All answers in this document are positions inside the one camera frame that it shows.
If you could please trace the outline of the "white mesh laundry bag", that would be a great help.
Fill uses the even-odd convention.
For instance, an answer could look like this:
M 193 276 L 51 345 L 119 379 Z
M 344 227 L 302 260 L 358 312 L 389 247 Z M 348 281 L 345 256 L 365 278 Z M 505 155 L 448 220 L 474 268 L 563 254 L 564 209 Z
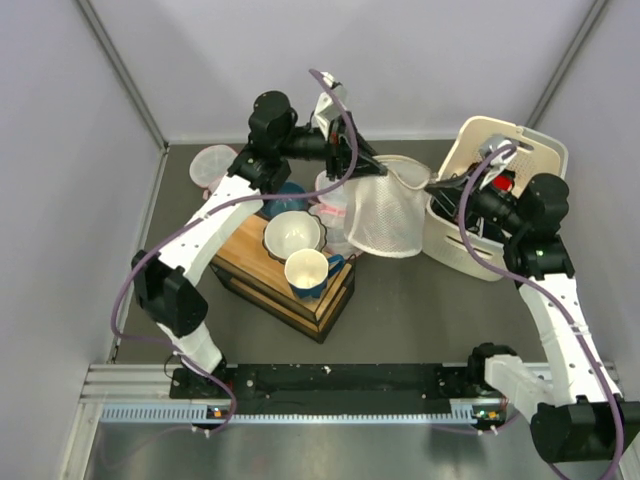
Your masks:
M 422 250 L 425 187 L 432 178 L 426 165 L 406 156 L 379 155 L 384 176 L 365 176 L 343 184 L 346 240 L 365 253 L 408 258 Z

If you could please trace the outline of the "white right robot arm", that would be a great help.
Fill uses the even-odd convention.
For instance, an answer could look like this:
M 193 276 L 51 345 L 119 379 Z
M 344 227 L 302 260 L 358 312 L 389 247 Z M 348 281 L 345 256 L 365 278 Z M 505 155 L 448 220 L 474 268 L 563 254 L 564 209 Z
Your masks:
M 566 182 L 537 174 L 514 196 L 465 174 L 425 189 L 458 221 L 477 216 L 506 233 L 502 274 L 530 311 L 551 373 L 544 381 L 511 348 L 485 343 L 469 359 L 469 388 L 481 396 L 497 390 L 510 400 L 549 464 L 619 462 L 639 433 L 639 404 L 625 400 L 610 377 L 581 310 L 575 269 L 559 235 L 569 210 Z

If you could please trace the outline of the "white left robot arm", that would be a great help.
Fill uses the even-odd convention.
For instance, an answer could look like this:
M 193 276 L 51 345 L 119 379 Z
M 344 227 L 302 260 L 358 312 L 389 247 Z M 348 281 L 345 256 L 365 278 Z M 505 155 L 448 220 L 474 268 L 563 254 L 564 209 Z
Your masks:
M 298 125 L 288 97 L 280 91 L 258 96 L 249 135 L 217 190 L 178 232 L 133 260 L 138 305 L 168 337 L 191 370 L 192 384 L 205 396 L 226 387 L 223 354 L 205 323 L 207 302 L 197 285 L 210 261 L 241 224 L 275 198 L 291 173 L 292 159 L 322 161 L 337 182 L 384 176 L 386 168 L 358 133 L 336 84 L 321 94 L 311 120 Z

